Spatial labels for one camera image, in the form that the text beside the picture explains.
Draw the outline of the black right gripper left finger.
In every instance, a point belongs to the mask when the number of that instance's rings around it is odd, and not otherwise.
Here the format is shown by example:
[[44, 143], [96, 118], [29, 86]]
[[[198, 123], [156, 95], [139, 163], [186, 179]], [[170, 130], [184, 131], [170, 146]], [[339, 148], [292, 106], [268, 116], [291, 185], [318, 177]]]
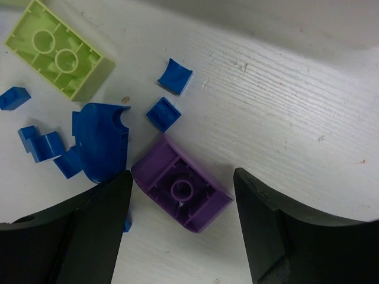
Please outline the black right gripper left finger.
[[111, 283], [133, 178], [125, 170], [1, 224], [1, 283]]

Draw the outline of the purple curved lego brick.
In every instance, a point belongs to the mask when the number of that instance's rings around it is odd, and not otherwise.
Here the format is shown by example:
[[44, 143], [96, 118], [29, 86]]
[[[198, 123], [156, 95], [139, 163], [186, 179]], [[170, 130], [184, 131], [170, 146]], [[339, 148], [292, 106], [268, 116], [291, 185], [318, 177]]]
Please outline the purple curved lego brick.
[[149, 198], [193, 233], [202, 232], [233, 201], [227, 189], [167, 134], [131, 174]]

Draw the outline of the green lego brick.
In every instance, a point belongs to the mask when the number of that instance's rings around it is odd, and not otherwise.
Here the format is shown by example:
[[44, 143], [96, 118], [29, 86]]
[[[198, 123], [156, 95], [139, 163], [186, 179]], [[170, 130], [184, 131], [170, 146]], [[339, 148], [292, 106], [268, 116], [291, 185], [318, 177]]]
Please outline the green lego brick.
[[74, 102], [89, 101], [115, 63], [41, 1], [31, 1], [5, 45]]

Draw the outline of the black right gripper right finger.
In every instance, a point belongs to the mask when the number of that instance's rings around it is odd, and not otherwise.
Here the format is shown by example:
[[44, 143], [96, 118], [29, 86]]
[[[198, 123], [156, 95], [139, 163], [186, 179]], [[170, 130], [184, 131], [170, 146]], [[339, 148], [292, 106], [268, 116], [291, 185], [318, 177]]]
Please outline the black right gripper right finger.
[[312, 208], [243, 168], [233, 183], [253, 283], [378, 282], [378, 221]]

